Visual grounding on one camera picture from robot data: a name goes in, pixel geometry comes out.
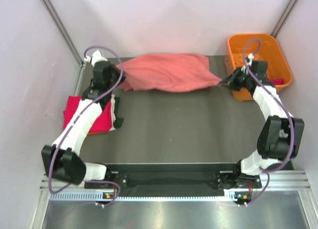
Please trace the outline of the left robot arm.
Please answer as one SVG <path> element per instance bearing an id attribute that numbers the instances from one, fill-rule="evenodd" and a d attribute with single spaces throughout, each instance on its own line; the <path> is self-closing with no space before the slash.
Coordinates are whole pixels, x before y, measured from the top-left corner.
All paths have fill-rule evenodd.
<path id="1" fill-rule="evenodd" d="M 111 185 L 113 176 L 106 165 L 83 162 L 80 150 L 89 131 L 98 118 L 107 130 L 112 130 L 116 98 L 112 91 L 124 80 L 123 73 L 107 60 L 93 65 L 93 78 L 89 87 L 79 97 L 78 106 L 61 135 L 45 145 L 41 156 L 50 180 L 79 185 L 95 180 L 101 187 Z"/>

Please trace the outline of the salmon pink t shirt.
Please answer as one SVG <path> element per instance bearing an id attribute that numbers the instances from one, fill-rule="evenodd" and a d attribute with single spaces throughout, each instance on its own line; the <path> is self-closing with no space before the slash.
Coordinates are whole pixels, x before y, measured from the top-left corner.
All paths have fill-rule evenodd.
<path id="1" fill-rule="evenodd" d="M 221 78 L 210 71 L 209 59 L 200 54 L 152 53 L 123 63 L 124 91 L 157 89 L 188 92 L 216 86 Z"/>

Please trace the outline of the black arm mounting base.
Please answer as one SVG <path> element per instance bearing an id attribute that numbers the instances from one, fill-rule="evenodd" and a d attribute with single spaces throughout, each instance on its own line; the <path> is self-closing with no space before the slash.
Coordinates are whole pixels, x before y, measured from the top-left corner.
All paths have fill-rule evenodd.
<path id="1" fill-rule="evenodd" d="M 220 196 L 226 189 L 261 188 L 259 176 L 239 172 L 234 163 L 110 164 L 107 179 L 116 182 L 122 197 Z"/>

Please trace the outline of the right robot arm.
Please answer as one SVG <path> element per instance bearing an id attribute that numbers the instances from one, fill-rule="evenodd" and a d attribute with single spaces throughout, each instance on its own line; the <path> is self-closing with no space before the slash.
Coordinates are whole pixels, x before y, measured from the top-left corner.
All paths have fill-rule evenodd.
<path id="1" fill-rule="evenodd" d="M 258 104 L 263 116 L 264 126 L 258 137 L 256 150 L 237 163 L 238 170 L 232 174 L 232 182 L 244 187 L 250 176 L 259 175 L 262 170 L 270 172 L 270 166 L 278 164 L 277 170 L 298 155 L 305 123 L 294 118 L 283 106 L 275 85 L 267 78 L 266 61 L 250 60 L 247 66 L 238 67 L 221 86 L 233 91 L 245 88 Z"/>

